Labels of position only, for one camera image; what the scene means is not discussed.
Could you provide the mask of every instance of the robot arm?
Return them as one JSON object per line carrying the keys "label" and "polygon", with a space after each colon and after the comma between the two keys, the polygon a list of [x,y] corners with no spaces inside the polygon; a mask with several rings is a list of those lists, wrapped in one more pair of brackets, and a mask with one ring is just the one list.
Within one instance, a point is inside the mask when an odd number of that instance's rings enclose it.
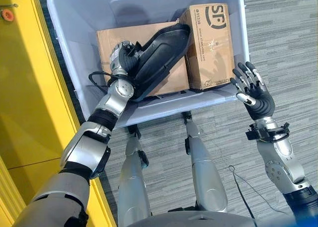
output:
{"label": "robot arm", "polygon": [[265,171],[269,179],[283,194],[296,220],[318,216],[318,194],[306,179],[301,164],[294,155],[288,140],[289,124],[279,127],[272,115],[275,103],[256,68],[250,62],[238,64],[242,73],[234,69],[239,82],[231,79],[238,90],[237,98],[242,101],[255,121],[246,133],[249,140],[257,140]]}
{"label": "robot arm", "polygon": [[45,183],[13,226],[86,226],[89,180],[105,168],[117,120],[129,99],[142,100],[169,74],[184,56],[189,35],[188,25],[176,24],[158,31],[144,46],[129,41],[115,46],[107,94],[65,148],[62,170]]}
{"label": "robot arm", "polygon": [[[113,54],[119,54],[129,44],[120,43]],[[113,56],[112,73],[127,76],[118,61],[119,56]],[[108,93],[65,148],[61,171],[37,192],[19,215],[15,227],[86,226],[89,180],[104,170],[110,155],[107,143],[111,131],[133,94],[134,88],[126,80],[117,79],[110,85]]]}

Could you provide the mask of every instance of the plastic storage bin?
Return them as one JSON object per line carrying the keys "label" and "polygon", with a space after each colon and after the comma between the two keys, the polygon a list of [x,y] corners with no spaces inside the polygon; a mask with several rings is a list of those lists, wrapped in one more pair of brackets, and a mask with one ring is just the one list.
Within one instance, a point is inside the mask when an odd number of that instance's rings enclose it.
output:
{"label": "plastic storage bin", "polygon": [[[224,2],[229,6],[235,63],[249,60],[243,0],[47,0],[65,62],[84,117],[102,97],[88,75],[101,70],[96,31],[176,20],[192,4]],[[230,85],[195,93],[175,93],[127,106],[116,127],[234,100]]]}

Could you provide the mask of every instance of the brown cardboard box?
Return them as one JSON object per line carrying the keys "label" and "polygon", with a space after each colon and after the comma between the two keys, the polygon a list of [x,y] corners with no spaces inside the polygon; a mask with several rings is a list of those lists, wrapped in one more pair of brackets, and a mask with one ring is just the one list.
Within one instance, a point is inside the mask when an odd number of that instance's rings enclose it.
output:
{"label": "brown cardboard box", "polygon": [[[110,73],[109,55],[116,44],[128,40],[144,45],[160,29],[175,25],[177,22],[163,22],[149,25],[121,27],[97,32],[101,64],[104,71]],[[185,59],[182,57],[170,70],[170,74],[148,95],[160,95],[189,89]]]}
{"label": "brown cardboard box", "polygon": [[224,3],[192,5],[180,18],[191,27],[186,54],[190,87],[207,89],[230,82],[234,57],[228,6]]}

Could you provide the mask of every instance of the black wrist strap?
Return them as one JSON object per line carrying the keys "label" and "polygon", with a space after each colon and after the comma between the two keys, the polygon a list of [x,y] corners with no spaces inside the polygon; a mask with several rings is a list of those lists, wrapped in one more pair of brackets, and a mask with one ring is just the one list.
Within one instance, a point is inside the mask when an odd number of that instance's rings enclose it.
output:
{"label": "black wrist strap", "polygon": [[[278,141],[282,141],[289,137],[289,123],[285,123],[283,126],[275,129],[267,129],[267,128],[261,128],[259,129],[256,124],[250,125],[251,129],[246,132],[246,136],[248,140],[261,140],[263,142],[268,143],[276,143]],[[282,135],[285,134],[285,136],[274,139],[276,135]]]}

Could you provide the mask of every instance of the robot finger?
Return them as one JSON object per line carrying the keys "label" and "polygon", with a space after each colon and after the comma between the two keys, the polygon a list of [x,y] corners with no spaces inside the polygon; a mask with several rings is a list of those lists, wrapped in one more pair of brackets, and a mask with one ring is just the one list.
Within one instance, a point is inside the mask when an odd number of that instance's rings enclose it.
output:
{"label": "robot finger", "polygon": [[236,94],[237,98],[242,101],[244,104],[248,105],[248,106],[254,106],[256,104],[256,99],[254,99],[253,97],[243,93],[243,92],[238,92]]}
{"label": "robot finger", "polygon": [[251,63],[251,62],[246,62],[245,65],[251,70],[254,79],[256,80],[256,85],[258,85],[258,81],[260,84],[265,85],[262,77],[260,76],[260,74],[258,73],[257,69],[255,68],[255,66]]}
{"label": "robot finger", "polygon": [[242,91],[248,92],[249,85],[248,85],[248,81],[246,80],[246,78],[237,69],[233,69],[233,73],[239,79],[240,87],[242,87]]}
{"label": "robot finger", "polygon": [[239,92],[243,92],[242,88],[240,87],[240,85],[238,84],[238,82],[234,78],[230,78],[230,82],[232,85],[234,85],[237,88],[237,90]]}
{"label": "robot finger", "polygon": [[246,66],[244,66],[244,64],[241,63],[241,62],[238,63],[238,67],[245,74],[245,76],[246,76],[247,80],[249,81],[249,83],[254,83],[254,80],[252,78],[252,72],[250,71],[250,69],[247,68]]}

